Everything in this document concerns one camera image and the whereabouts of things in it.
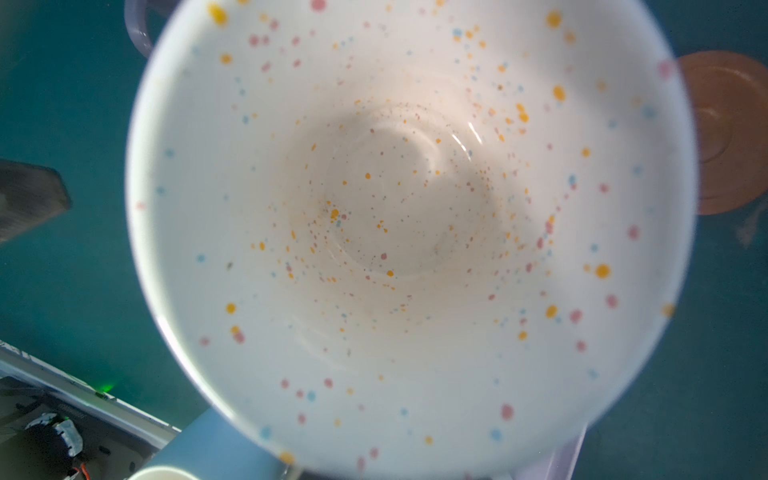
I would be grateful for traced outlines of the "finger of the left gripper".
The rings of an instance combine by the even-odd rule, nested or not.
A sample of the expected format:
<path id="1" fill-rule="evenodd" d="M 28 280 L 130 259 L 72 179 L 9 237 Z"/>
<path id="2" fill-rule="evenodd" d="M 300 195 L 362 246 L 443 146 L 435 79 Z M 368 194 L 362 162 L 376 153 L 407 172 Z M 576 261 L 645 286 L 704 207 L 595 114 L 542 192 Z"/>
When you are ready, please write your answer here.
<path id="1" fill-rule="evenodd" d="M 56 170 L 1 160 L 2 243 L 67 212 L 71 207 L 71 197 Z"/>

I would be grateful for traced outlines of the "cream mug blue handle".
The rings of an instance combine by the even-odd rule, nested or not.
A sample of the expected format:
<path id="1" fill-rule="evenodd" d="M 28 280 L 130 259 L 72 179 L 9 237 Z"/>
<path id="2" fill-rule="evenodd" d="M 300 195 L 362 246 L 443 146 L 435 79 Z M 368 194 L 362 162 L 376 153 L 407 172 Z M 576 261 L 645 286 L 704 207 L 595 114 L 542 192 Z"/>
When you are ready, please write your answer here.
<path id="1" fill-rule="evenodd" d="M 214 409 L 181 431 L 131 480 L 298 479 L 291 466 L 243 436 Z"/>

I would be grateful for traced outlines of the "cream mug white handle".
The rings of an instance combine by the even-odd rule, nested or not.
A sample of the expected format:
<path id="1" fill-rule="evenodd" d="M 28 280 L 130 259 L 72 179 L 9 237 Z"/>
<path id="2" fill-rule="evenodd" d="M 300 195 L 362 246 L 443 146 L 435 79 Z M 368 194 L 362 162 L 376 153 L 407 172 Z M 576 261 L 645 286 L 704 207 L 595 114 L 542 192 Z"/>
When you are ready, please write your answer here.
<path id="1" fill-rule="evenodd" d="M 642 370 L 696 156 L 642 1 L 183 1 L 131 116 L 130 241 L 177 362 L 271 454 L 485 477 Z"/>

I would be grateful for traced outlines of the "brown wooden round coaster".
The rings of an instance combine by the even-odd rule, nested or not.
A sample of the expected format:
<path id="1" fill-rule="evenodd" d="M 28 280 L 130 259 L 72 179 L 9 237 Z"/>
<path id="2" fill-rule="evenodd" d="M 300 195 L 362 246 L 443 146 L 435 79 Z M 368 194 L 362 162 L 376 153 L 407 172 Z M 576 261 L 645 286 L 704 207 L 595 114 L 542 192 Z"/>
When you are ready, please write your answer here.
<path id="1" fill-rule="evenodd" d="M 678 63 L 697 130 L 698 213 L 740 208 L 767 192 L 767 67 L 729 51 Z"/>

